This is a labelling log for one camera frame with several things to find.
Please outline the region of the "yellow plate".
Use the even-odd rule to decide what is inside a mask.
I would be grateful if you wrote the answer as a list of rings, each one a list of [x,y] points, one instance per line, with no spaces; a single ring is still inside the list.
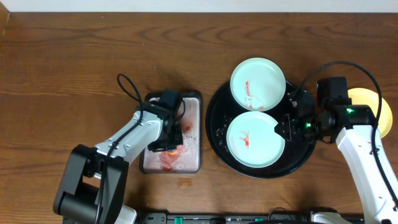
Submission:
[[[379,105],[379,98],[376,92],[366,88],[352,88],[348,90],[348,96],[352,99],[354,105],[368,105],[372,109],[374,115],[376,115]],[[383,98],[381,117],[378,124],[378,129],[382,138],[391,130],[392,122],[392,110],[387,101]]]

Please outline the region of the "green yellow sponge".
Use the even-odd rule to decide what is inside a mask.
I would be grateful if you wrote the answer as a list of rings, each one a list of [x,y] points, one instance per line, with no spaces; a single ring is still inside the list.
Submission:
[[[169,155],[174,156],[178,154],[178,151],[168,151],[167,152]]]

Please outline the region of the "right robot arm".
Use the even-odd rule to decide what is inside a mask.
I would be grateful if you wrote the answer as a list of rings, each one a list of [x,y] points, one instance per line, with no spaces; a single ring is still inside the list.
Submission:
[[[365,223],[397,223],[397,177],[376,123],[367,105],[335,105],[312,117],[285,115],[275,132],[287,141],[330,138],[349,166]]]

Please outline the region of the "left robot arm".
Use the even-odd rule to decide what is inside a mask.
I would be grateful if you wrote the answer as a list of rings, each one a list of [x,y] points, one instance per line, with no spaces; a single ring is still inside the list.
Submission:
[[[168,151],[182,144],[179,108],[178,103],[145,102],[109,139],[94,147],[77,145],[63,172],[54,213],[64,223],[134,223],[136,211],[123,204],[129,166],[145,149]]]

